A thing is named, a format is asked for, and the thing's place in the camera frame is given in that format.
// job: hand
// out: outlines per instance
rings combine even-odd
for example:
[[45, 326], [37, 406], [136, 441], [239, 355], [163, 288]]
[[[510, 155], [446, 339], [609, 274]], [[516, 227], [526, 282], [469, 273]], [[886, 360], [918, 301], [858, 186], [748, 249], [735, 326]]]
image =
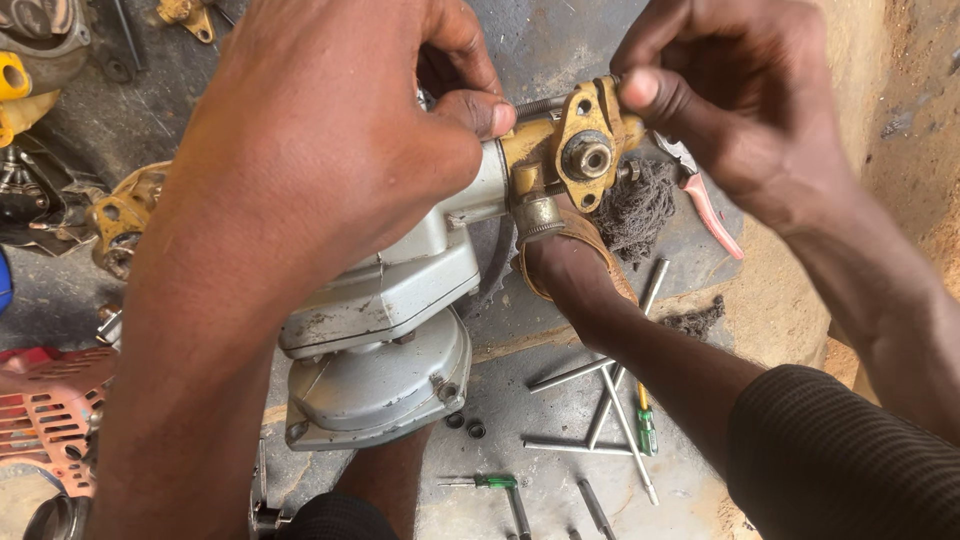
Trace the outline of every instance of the hand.
[[825, 34], [805, 1], [651, 0], [611, 72], [648, 128], [683, 141], [735, 203], [787, 235], [853, 184]]
[[[431, 113], [416, 99], [423, 43], [445, 52], [468, 88]], [[155, 217], [175, 211], [219, 242], [240, 228], [244, 243], [277, 247], [285, 267], [348, 266], [466, 187], [480, 141], [514, 120], [462, 0], [254, 1], [226, 40]]]

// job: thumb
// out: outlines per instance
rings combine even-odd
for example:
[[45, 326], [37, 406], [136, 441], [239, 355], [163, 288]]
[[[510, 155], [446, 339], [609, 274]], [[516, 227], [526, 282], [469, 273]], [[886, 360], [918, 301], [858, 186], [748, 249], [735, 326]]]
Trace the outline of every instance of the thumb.
[[691, 152], [706, 150], [742, 118], [700, 97], [679, 73], [656, 67], [627, 72], [619, 85], [620, 102], [643, 118], [646, 127], [682, 140]]
[[502, 97], [477, 90], [444, 94], [430, 111], [476, 134], [480, 140], [505, 135], [516, 122], [516, 111]]

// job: yellow metal part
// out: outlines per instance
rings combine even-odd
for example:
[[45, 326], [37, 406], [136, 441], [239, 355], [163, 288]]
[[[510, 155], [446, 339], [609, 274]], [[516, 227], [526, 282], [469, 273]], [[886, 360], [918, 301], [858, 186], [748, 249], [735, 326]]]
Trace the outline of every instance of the yellow metal part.
[[[610, 167], [598, 178], [574, 178], [564, 171], [564, 149], [571, 139], [584, 132], [600, 134], [610, 150]], [[606, 76], [578, 84], [567, 95], [559, 120], [538, 118], [520, 122], [500, 137], [500, 144], [508, 171], [515, 171], [517, 165], [542, 162], [544, 183], [563, 182], [574, 206], [582, 212], [592, 212], [600, 205], [603, 190], [616, 181], [620, 157], [636, 148], [643, 136], [639, 116], [621, 112], [615, 79]], [[511, 183], [515, 196], [526, 193], [522, 179], [511, 178]]]
[[137, 169], [86, 210], [87, 224], [98, 236], [93, 261], [120, 280], [130, 274], [133, 250], [156, 207], [170, 163]]
[[156, 12], [167, 24], [182, 24], [204, 43], [212, 43], [217, 38], [210, 22], [210, 10], [201, 0], [160, 0]]
[[57, 103], [60, 91], [0, 102], [0, 148], [9, 146], [13, 136], [29, 130]]
[[30, 95], [30, 76], [15, 53], [0, 51], [0, 101], [18, 99]]

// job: leg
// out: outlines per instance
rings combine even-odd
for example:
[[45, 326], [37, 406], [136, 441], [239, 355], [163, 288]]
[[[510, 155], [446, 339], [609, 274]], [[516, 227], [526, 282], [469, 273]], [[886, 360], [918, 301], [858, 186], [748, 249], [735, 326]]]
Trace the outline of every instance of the leg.
[[400, 540], [413, 540], [423, 450], [436, 423], [392, 443], [357, 452], [333, 487], [373, 504]]

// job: metal rod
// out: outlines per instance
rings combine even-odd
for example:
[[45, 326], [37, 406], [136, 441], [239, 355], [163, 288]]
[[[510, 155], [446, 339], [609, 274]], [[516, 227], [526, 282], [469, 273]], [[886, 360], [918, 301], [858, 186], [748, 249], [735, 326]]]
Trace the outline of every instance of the metal rod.
[[230, 25], [230, 28], [233, 28], [234, 26], [237, 25], [237, 23], [233, 20], [233, 17], [231, 17], [230, 15], [228, 15], [228, 14], [227, 14], [227, 11], [224, 10], [224, 7], [223, 7], [223, 6], [221, 6], [220, 4], [217, 4], [217, 3], [213, 3], [213, 4], [210, 5], [210, 7], [213, 8], [213, 11], [219, 13], [220, 16], [222, 16], [222, 17], [224, 18], [224, 20], [227, 22], [227, 24]]
[[587, 373], [590, 373], [591, 371], [600, 369], [600, 368], [602, 368], [602, 367], [607, 367], [607, 366], [609, 366], [610, 364], [612, 364], [612, 363], [614, 363], [614, 362], [615, 362], [615, 360], [613, 360], [612, 358], [600, 358], [599, 360], [597, 360], [597, 361], [595, 361], [595, 362], [592, 362], [592, 363], [589, 363], [589, 364], [585, 365], [584, 367], [578, 367], [578, 368], [575, 369], [575, 370], [568, 371], [568, 372], [566, 372], [566, 373], [564, 373], [564, 374], [561, 374], [561, 375], [558, 375], [557, 377], [554, 377], [554, 378], [552, 378], [552, 379], [547, 379], [547, 380], [545, 380], [545, 381], [543, 381], [543, 382], [538, 382], [537, 384], [534, 384], [533, 386], [528, 386], [528, 389], [530, 390], [530, 393], [531, 393], [531, 394], [536, 394], [537, 392], [540, 392], [541, 390], [546, 390], [547, 388], [553, 388], [554, 386], [556, 386], [556, 385], [558, 385], [558, 384], [563, 384], [564, 382], [567, 382], [568, 380], [574, 380], [574, 379], [580, 377], [581, 375], [585, 375], [585, 374], [587, 374]]
[[117, 16], [120, 17], [120, 26], [123, 27], [124, 36], [127, 37], [127, 46], [130, 47], [130, 54], [133, 55], [133, 65], [137, 71], [143, 71], [143, 64], [140, 63], [140, 55], [136, 54], [136, 45], [133, 44], [133, 34], [130, 31], [130, 24], [127, 22], [127, 16], [123, 13], [123, 5], [120, 0], [113, 0], [113, 6], [117, 9]]
[[523, 500], [520, 498], [520, 488], [508, 488], [507, 498], [510, 500], [510, 509], [514, 512], [516, 532], [520, 533], [520, 540], [532, 540], [530, 522], [527, 521], [527, 513], [523, 510]]
[[[660, 291], [660, 285], [663, 284], [663, 278], [666, 277], [666, 269], [670, 266], [670, 259], [662, 258], [657, 261], [657, 269], [654, 271], [654, 279], [650, 283], [650, 288], [647, 289], [647, 295], [643, 299], [643, 314], [650, 314], [650, 307], [654, 304], [654, 299], [657, 298], [657, 293]], [[622, 366], [617, 364], [616, 369], [613, 371], [613, 388], [617, 389], [620, 387], [620, 383], [623, 381], [623, 376], [626, 374], [627, 370]], [[637, 390], [640, 392], [640, 401], [642, 405], [646, 404], [646, 391], [643, 389], [643, 386], [637, 383], [639, 387]], [[610, 407], [613, 405], [613, 399], [610, 394], [604, 392], [603, 404], [600, 405], [600, 412], [597, 417], [593, 420], [593, 425], [590, 427], [590, 433], [587, 437], [587, 448], [592, 449], [597, 444], [597, 439], [600, 438], [600, 430], [603, 429], [603, 425], [607, 422], [607, 414], [610, 413]]]
[[538, 114], [547, 114], [554, 109], [560, 109], [564, 106], [566, 94], [562, 96], [548, 97], [539, 99], [530, 103], [524, 103], [516, 106], [516, 119], [521, 120]]
[[[611, 396], [616, 397], [616, 390], [613, 388], [613, 379], [610, 377], [610, 372], [602, 369], [600, 370], [600, 374], [603, 375], [603, 382], [607, 385], [607, 391]], [[660, 499], [657, 498], [657, 491], [654, 489], [654, 483], [650, 481], [650, 476], [647, 475], [647, 469], [643, 466], [643, 459], [640, 458], [640, 449], [636, 447], [634, 432], [630, 429], [630, 423], [627, 422], [627, 415], [623, 413], [623, 406], [620, 405], [620, 400], [614, 399], [612, 401], [613, 410], [616, 411], [616, 419], [620, 421], [620, 427], [623, 428], [623, 434], [627, 437], [627, 444], [630, 446], [631, 454], [634, 455], [634, 461], [636, 461], [636, 467], [640, 471], [640, 478], [643, 479], [643, 488], [647, 492], [647, 497], [650, 499], [650, 503], [653, 506], [660, 505]]]
[[657, 293], [660, 292], [660, 286], [663, 284], [663, 278], [666, 277], [666, 269], [670, 266], [669, 258], [662, 258], [657, 261], [657, 270], [654, 272], [654, 280], [650, 284], [650, 288], [647, 289], [647, 296], [643, 299], [643, 314], [650, 314], [650, 307], [654, 304], [654, 299], [657, 298]]
[[595, 446], [593, 450], [587, 448], [587, 445], [571, 443], [554, 443], [547, 441], [523, 441], [523, 448], [531, 450], [553, 450], [560, 452], [579, 452], [583, 454], [610, 454], [610, 455], [633, 455], [629, 449], [618, 448], [615, 446]]
[[600, 502], [597, 501], [597, 496], [593, 493], [590, 482], [582, 479], [577, 482], [577, 486], [580, 488], [580, 494], [584, 496], [584, 503], [587, 504], [590, 517], [593, 518], [593, 524], [597, 526], [597, 530], [607, 540], [616, 540], [616, 536], [613, 536], [613, 529], [610, 527], [610, 521], [607, 520], [607, 514], [603, 513], [603, 508], [600, 507]]

